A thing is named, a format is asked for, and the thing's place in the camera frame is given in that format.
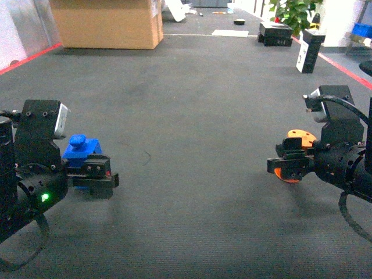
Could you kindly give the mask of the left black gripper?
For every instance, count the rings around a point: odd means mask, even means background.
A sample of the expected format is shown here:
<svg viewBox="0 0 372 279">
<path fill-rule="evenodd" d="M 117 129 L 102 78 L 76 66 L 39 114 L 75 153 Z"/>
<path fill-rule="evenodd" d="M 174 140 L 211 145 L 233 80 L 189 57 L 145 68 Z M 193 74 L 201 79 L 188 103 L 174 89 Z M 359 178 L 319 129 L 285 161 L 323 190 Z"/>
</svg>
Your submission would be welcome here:
<svg viewBox="0 0 372 279">
<path fill-rule="evenodd" d="M 112 174 L 109 156 L 90 154 L 86 158 L 68 159 L 68 163 L 67 170 L 41 164 L 17 168 L 18 205 L 33 214 L 42 214 L 55 206 L 68 192 L 67 172 L 75 176 L 70 178 L 71 186 L 87 190 L 93 198 L 110 199 L 113 189 L 119 186 L 119 174 Z"/>
</svg>

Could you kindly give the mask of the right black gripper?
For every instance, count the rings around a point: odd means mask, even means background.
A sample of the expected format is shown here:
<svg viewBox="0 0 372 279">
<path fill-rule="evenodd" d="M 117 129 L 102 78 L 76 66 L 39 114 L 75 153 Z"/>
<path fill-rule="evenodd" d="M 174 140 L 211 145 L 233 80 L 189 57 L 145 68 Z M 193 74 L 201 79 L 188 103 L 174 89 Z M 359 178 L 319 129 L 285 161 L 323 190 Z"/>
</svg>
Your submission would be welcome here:
<svg viewBox="0 0 372 279">
<path fill-rule="evenodd" d="M 286 183 L 298 183 L 315 170 L 319 179 L 334 186 L 367 185 L 363 145 L 342 142 L 314 153 L 312 143 L 306 143 L 301 137 L 284 138 L 276 145 L 279 158 L 267 159 L 267 171 Z M 305 157 L 313 155 L 314 163 Z"/>
</svg>

